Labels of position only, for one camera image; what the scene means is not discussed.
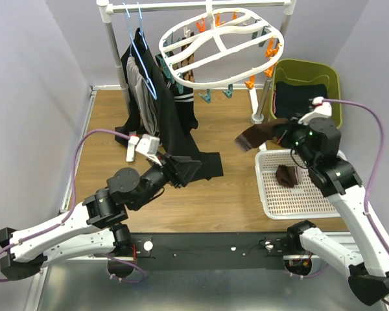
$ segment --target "brown cloth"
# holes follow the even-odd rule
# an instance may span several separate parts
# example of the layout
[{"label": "brown cloth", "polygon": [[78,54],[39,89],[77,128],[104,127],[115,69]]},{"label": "brown cloth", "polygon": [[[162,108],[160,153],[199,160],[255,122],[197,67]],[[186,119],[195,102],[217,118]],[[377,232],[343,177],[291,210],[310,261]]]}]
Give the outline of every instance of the brown cloth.
[{"label": "brown cloth", "polygon": [[262,124],[256,124],[247,128],[235,139],[238,146],[247,152],[252,148],[258,148],[266,141],[274,138],[274,128],[277,125],[288,123],[287,119],[276,119]]},{"label": "brown cloth", "polygon": [[294,188],[295,185],[298,185],[297,173],[297,167],[279,165],[275,177],[281,186]]}]

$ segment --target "metal floor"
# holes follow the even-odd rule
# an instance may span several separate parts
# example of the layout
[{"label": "metal floor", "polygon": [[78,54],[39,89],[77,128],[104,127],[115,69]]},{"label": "metal floor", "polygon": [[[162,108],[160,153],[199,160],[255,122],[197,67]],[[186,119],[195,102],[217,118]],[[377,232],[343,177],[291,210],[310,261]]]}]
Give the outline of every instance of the metal floor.
[{"label": "metal floor", "polygon": [[333,268],[299,280],[283,271],[153,271],[139,284],[109,280],[105,260],[67,260],[48,272],[41,311],[385,310],[367,307]]}]

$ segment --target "green laundry basket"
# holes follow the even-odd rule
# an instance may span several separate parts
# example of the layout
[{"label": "green laundry basket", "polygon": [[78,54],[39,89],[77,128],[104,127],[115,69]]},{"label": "green laundry basket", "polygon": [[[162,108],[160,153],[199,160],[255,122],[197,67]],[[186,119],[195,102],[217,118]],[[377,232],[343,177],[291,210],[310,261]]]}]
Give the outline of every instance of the green laundry basket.
[{"label": "green laundry basket", "polygon": [[[331,99],[341,99],[340,83],[336,71],[322,63],[306,62],[304,60],[293,60],[286,58],[280,60],[275,68],[274,78],[272,79],[272,96],[270,99],[270,113],[268,120],[275,120],[273,110],[274,91],[276,91],[277,82],[285,82],[293,86],[304,86],[309,84],[324,84],[327,89],[327,96]],[[331,103],[332,119],[336,127],[342,125],[342,105]]]}]

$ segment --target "gray clothing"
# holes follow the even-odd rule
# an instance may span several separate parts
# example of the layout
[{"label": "gray clothing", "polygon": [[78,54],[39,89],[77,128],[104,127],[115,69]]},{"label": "gray clothing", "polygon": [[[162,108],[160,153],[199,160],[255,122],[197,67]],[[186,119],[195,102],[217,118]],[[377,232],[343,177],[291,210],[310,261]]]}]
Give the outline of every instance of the gray clothing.
[{"label": "gray clothing", "polygon": [[127,60],[126,71],[128,87],[136,99],[144,127],[149,134],[155,135],[159,132],[155,102],[132,56]]}]

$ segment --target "wooden floor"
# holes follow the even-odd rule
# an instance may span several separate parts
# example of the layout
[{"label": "wooden floor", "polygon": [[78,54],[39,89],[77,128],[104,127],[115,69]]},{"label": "wooden floor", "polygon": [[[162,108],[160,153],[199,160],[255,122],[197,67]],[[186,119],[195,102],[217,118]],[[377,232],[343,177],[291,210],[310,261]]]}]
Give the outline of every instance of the wooden floor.
[{"label": "wooden floor", "polygon": [[[191,133],[199,149],[220,152],[224,177],[190,183],[184,189],[166,186],[164,195],[138,212],[128,212],[125,221],[132,232],[199,231],[284,231],[297,220],[271,220],[263,211],[255,176],[255,151],[242,153],[233,142],[250,124],[250,99],[247,91],[234,91],[227,99],[213,91],[212,103],[197,93],[195,113],[199,128]],[[98,91],[88,131],[114,129],[127,119],[120,91]],[[149,167],[137,155],[135,163],[125,161],[126,148],[112,135],[92,135],[84,145],[77,173],[77,198],[82,201],[120,168],[130,165],[144,173]],[[313,220],[325,231],[346,230],[339,218]]]}]

